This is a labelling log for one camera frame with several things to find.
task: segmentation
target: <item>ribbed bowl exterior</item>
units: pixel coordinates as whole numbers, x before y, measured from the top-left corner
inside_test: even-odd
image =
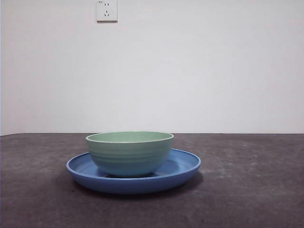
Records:
[[[144,143],[86,142],[93,162],[100,169],[115,176],[134,177],[159,168],[171,151],[173,138]]]

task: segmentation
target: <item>electrical outlet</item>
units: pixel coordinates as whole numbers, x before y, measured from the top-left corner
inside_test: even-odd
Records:
[[[96,3],[97,22],[117,21],[117,0],[100,0]]]

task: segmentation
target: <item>plate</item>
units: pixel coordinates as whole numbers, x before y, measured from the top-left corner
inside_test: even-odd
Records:
[[[199,167],[198,156],[177,149],[171,150],[165,163],[155,172],[139,178],[119,178],[100,170],[88,152],[66,163],[67,170],[77,183],[113,194],[143,194],[171,189],[189,180]]]

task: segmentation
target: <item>white wall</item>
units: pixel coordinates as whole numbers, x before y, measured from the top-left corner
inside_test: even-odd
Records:
[[[304,133],[303,0],[95,2],[1,1],[2,135]]]

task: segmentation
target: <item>dark tabletop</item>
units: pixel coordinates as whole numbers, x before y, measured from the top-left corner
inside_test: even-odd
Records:
[[[202,160],[186,184],[111,195],[75,183],[83,133],[1,137],[2,228],[303,228],[304,134],[175,134]]]

